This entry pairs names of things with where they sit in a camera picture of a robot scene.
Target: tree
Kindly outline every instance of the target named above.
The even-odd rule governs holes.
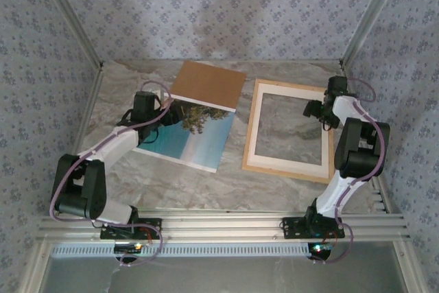
[[[203,133],[204,123],[210,118],[212,120],[223,119],[228,116],[228,111],[211,108],[210,106],[202,106],[190,102],[175,100],[182,107],[184,119],[182,122],[183,129],[195,134]]]

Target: patterned wallpaper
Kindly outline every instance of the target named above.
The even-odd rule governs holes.
[[[432,292],[439,292],[438,51],[439,0],[389,0],[348,72],[374,86],[377,102],[364,105],[392,127],[384,174]]]
[[[51,0],[0,8],[0,292],[15,292],[95,70]]]
[[[102,60],[341,58],[370,0],[69,0]]]

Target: photograph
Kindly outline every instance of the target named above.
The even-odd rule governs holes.
[[[232,126],[233,112],[175,99],[179,122],[159,124],[135,151],[215,173]]]

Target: picture frame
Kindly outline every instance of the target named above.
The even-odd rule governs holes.
[[[256,79],[242,169],[329,184],[335,172],[333,130],[326,131],[322,127],[321,165],[288,161],[255,154],[264,94],[323,101],[324,91],[325,88],[322,87]]]

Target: wooden picture frame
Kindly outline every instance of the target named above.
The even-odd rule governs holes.
[[[329,184],[335,172],[333,130],[327,132],[322,128],[321,165],[287,161],[255,154],[264,93],[323,101],[324,91],[325,89],[321,87],[256,79],[242,169]]]

